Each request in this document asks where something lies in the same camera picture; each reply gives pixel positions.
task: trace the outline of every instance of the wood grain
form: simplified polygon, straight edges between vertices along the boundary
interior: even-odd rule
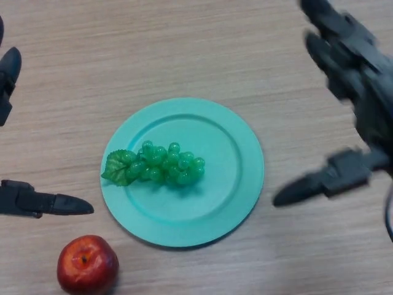
[[[393,52],[391,0],[333,0]],[[393,245],[382,220],[390,180],[338,198],[275,210],[285,181],[326,153],[362,145],[349,106],[325,87],[302,41],[294,0],[2,0],[0,50],[23,69],[1,129],[1,177],[78,195],[91,216],[0,216],[0,293],[63,294],[58,255],[71,239],[103,236],[121,263],[114,294],[392,294]],[[196,251],[131,238],[99,188],[104,148],[132,113],[177,96],[230,107],[259,137],[267,161],[261,199],[231,236]]]

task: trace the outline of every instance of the grapes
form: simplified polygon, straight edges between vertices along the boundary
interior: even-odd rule
[[[178,144],[178,143],[171,143],[169,145],[168,151],[169,152],[179,153],[180,152],[180,144]]]
[[[179,154],[177,152],[170,151],[168,153],[168,156],[166,157],[166,159],[168,160],[168,162],[170,164],[175,164],[175,163],[178,163],[180,157],[179,157]]]
[[[172,177],[173,179],[176,179],[177,176],[180,174],[180,169],[177,166],[171,166],[168,169],[168,174],[170,175],[170,177]]]
[[[183,152],[180,158],[191,162],[194,159],[194,154],[192,152]]]
[[[156,148],[155,153],[161,158],[164,158],[166,156],[166,149],[163,146],[159,146],[158,148]]]
[[[180,172],[179,176],[177,177],[177,183],[180,184],[181,186],[185,186],[189,184],[190,180],[191,177],[187,173],[187,171]]]
[[[143,169],[143,171],[141,172],[139,179],[142,181],[146,181],[150,179],[150,168],[146,167],[145,169]]]
[[[123,186],[135,180],[154,181],[175,186],[188,186],[204,175],[204,160],[192,152],[180,152],[179,143],[171,143],[168,150],[145,141],[135,154],[121,150],[119,158],[123,167]]]
[[[179,166],[181,170],[186,170],[190,166],[190,161],[181,158],[177,166]]]
[[[195,158],[192,165],[196,168],[204,167],[204,160],[202,158]]]
[[[152,181],[159,182],[161,178],[162,178],[162,174],[159,168],[153,167],[152,169],[150,169],[150,179]]]

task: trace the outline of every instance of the robotic hand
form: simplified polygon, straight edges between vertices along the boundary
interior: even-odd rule
[[[0,17],[0,45],[4,35],[4,24]],[[22,59],[17,48],[12,47],[0,59],[0,126],[4,126],[11,112],[10,97],[15,89]]]
[[[319,33],[306,33],[307,51],[326,75],[330,92],[352,103],[356,130],[370,150],[345,149],[330,155],[325,167],[283,187],[273,199],[276,207],[321,194],[340,195],[368,184],[376,170],[392,175],[392,59],[377,49],[376,38],[361,23],[337,12],[326,0],[301,0],[300,7]],[[393,241],[391,227],[386,225]]]
[[[0,45],[4,24],[0,17]],[[12,47],[0,59],[0,126],[4,126],[11,112],[10,97],[21,70],[21,55]],[[0,214],[41,218],[43,214],[80,215],[94,213],[93,206],[85,200],[63,194],[36,192],[29,183],[1,180]]]

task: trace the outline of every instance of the table surface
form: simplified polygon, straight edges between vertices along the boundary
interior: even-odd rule
[[[333,0],[393,52],[391,0]],[[294,0],[3,0],[1,54],[23,69],[1,129],[1,177],[77,195],[89,216],[0,216],[0,293],[64,294],[61,249],[104,237],[121,264],[114,294],[391,294],[393,244],[383,224],[390,179],[335,201],[276,210],[285,181],[327,153],[364,146],[303,45],[310,27]],[[140,243],[113,220],[99,188],[107,142],[132,113],[165,98],[228,106],[257,134],[266,157],[261,198],[226,239],[195,251]]]

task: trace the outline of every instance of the grape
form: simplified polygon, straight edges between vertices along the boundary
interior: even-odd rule
[[[142,150],[143,150],[144,154],[146,154],[146,155],[151,154],[153,152],[153,149],[154,149],[154,146],[150,140],[147,140],[142,143]]]
[[[159,155],[153,155],[152,157],[147,158],[147,162],[152,167],[158,166],[162,163],[162,158]]]
[[[181,158],[177,165],[179,166],[179,168],[181,170],[185,170],[185,169],[187,169],[190,166],[190,161],[188,161],[187,159],[182,159]]]
[[[159,146],[158,148],[156,148],[155,153],[161,158],[164,158],[166,156],[166,149],[163,146]]]
[[[180,159],[191,162],[194,159],[194,154],[192,152],[183,152],[182,154],[180,154]]]
[[[190,183],[190,175],[186,172],[180,172],[179,176],[177,177],[177,183],[181,186],[185,186]]]
[[[169,145],[168,151],[169,152],[179,153],[180,152],[180,144],[178,144],[178,143],[171,143]]]
[[[157,167],[153,167],[150,170],[150,179],[152,181],[160,181],[162,179],[162,173],[160,171],[160,169],[158,169]]]
[[[177,164],[179,161],[179,154],[177,152],[170,151],[166,158],[170,164]]]
[[[139,179],[142,181],[150,179],[150,167],[146,167],[145,169],[143,169],[139,176]]]
[[[168,169],[168,173],[172,178],[177,178],[180,172],[181,171],[177,166],[170,166],[170,168]]]
[[[162,167],[162,169],[164,169],[164,170],[168,170],[168,169],[170,168],[170,166],[171,166],[171,164],[170,164],[170,162],[168,161],[168,159],[165,159],[165,160],[162,162],[162,164],[161,164],[161,167]]]
[[[192,161],[192,165],[194,166],[194,167],[204,167],[204,160],[202,159],[202,158],[195,158],[193,161]]]

